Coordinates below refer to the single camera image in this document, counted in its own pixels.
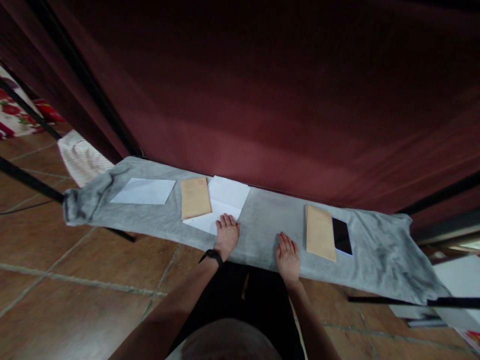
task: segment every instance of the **tiled floor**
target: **tiled floor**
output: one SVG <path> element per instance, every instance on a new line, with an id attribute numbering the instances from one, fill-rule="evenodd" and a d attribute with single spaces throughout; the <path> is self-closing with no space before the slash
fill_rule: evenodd
<path id="1" fill-rule="evenodd" d="M 0 141 L 0 156 L 59 191 L 76 187 L 53 139 Z M 46 201 L 0 174 L 0 212 Z M 138 235 L 67 227 L 57 203 L 0 216 L 0 359 L 106 359 L 202 253 Z M 303 280 L 343 359 L 475 359 L 451 329 L 409 329 L 355 290 Z"/>

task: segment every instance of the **black pants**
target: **black pants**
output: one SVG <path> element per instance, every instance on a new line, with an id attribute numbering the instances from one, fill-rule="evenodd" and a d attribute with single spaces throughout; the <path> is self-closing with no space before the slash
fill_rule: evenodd
<path id="1" fill-rule="evenodd" d="M 243 300 L 247 274 L 248 285 Z M 228 261 L 206 286 L 170 352 L 194 331 L 225 318 L 256 327 L 270 340 L 282 359 L 305 359 L 289 294 L 280 275 Z"/>

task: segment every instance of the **white paper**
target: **white paper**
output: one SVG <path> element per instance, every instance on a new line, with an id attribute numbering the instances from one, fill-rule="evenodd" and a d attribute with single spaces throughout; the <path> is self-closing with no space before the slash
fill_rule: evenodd
<path id="1" fill-rule="evenodd" d="M 132 177 L 111 203 L 164 205 L 174 188 L 175 180 Z"/>
<path id="2" fill-rule="evenodd" d="M 211 213 L 186 219 L 183 223 L 217 235 L 215 221 L 220 220 L 220 215 L 224 213 L 232 215 L 235 221 L 237 221 L 249 192 L 250 187 L 248 185 L 215 176 L 208 184 Z"/>

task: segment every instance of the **cable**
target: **cable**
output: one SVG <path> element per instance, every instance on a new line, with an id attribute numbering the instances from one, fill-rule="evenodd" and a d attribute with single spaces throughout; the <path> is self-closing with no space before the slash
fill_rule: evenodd
<path id="1" fill-rule="evenodd" d="M 36 205 L 27 206 L 27 207 L 22 207 L 21 209 L 17 209 L 17 210 L 12 210 L 12 211 L 7 211 L 7 212 L 0 212 L 0 215 L 8 215 L 8 214 L 13 214 L 13 213 L 18 213 L 18 212 L 23 211 L 23 210 L 27 210 L 27 209 L 31 209 L 31 208 L 36 208 L 37 206 L 45 205 L 45 204 L 53 203 L 53 202 L 54 202 L 53 200 L 50 200 L 50 201 L 41 202 L 41 203 L 36 204 Z"/>

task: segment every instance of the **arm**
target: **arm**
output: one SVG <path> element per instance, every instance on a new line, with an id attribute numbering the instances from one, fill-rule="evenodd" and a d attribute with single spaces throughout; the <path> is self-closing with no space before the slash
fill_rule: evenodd
<path id="1" fill-rule="evenodd" d="M 276 264 L 298 317 L 307 356 L 310 359 L 316 359 L 319 354 L 323 354 L 325 359 L 341 360 L 332 341 L 320 324 L 304 286 L 300 282 L 300 259 L 297 244 L 283 232 L 278 239 L 279 244 L 275 253 Z"/>
<path id="2" fill-rule="evenodd" d="M 213 249 L 225 262 L 237 245 L 240 225 L 235 223 L 233 216 L 224 214 L 220 221 L 216 221 L 216 227 L 217 241 Z M 217 261 L 209 257 L 196 265 L 188 277 L 128 335 L 110 359 L 166 358 L 170 346 L 218 268 Z"/>

